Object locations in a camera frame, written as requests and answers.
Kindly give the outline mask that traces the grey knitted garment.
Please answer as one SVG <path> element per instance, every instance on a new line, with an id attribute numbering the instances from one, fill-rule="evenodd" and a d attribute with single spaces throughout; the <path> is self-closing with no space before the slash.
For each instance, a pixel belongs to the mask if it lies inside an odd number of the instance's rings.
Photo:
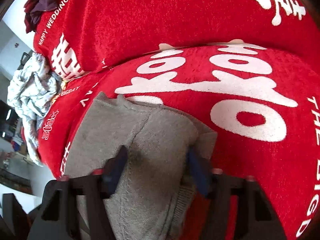
<path id="1" fill-rule="evenodd" d="M 116 239 L 178 239 L 196 192 L 187 152 L 194 146 L 210 159 L 216 137 L 182 111 L 99 93 L 71 143 L 65 173 L 85 176 L 127 147 L 117 191 L 105 200 Z"/>

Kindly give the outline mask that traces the purple maroon clothes pile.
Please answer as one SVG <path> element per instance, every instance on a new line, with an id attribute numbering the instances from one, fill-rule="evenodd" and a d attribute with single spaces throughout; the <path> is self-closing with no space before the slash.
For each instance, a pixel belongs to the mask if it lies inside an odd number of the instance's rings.
<path id="1" fill-rule="evenodd" d="M 57 0 L 27 0 L 24 5 L 25 12 L 25 32 L 35 32 L 37 25 L 44 12 L 57 8 Z"/>

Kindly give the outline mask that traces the pale crumpled cloth pile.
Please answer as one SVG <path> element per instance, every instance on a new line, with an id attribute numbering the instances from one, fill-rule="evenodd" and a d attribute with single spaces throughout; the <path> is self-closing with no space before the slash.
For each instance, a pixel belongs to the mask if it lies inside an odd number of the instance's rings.
<path id="1" fill-rule="evenodd" d="M 33 53 L 22 69 L 14 72 L 8 87 L 7 104 L 22 119 L 28 154 L 38 166 L 38 130 L 48 114 L 52 99 L 61 92 L 62 79 L 50 69 L 46 58 Z"/>

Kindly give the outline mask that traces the red back cushion cover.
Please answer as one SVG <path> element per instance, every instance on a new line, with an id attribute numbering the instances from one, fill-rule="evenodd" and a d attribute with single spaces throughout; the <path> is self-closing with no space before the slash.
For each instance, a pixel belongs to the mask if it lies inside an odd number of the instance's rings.
<path id="1" fill-rule="evenodd" d="M 57 0 L 34 48 L 65 78 L 168 44 L 241 39 L 299 55 L 319 71 L 319 29 L 301 0 Z"/>

